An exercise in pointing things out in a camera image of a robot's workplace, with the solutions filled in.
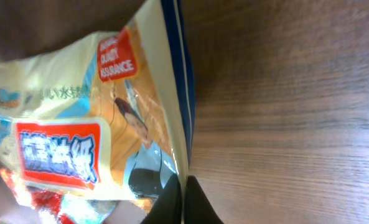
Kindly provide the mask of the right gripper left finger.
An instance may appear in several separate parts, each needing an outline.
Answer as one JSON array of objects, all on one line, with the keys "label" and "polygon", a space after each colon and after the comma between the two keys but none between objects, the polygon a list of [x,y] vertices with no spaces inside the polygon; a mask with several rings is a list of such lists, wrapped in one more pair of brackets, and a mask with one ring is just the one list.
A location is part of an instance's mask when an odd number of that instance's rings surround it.
[{"label": "right gripper left finger", "polygon": [[181,224],[181,222],[182,191],[179,178],[172,175],[141,224]]}]

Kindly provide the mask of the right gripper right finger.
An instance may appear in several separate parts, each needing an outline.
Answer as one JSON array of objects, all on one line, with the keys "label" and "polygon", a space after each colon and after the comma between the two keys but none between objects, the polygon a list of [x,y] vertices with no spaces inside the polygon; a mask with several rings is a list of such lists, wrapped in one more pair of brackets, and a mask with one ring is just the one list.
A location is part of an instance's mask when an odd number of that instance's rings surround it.
[{"label": "right gripper right finger", "polygon": [[187,179],[184,199],[185,224],[223,224],[195,176]]}]

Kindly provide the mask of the yellow cleaning sheet package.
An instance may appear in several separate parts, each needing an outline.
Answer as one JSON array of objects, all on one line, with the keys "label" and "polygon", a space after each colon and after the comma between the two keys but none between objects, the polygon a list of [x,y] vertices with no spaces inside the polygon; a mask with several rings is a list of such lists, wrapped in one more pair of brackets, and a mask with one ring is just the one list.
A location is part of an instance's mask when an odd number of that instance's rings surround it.
[{"label": "yellow cleaning sheet package", "polygon": [[42,223],[142,222],[172,175],[182,191],[194,74],[178,1],[146,1],[117,32],[0,61],[0,176]]}]

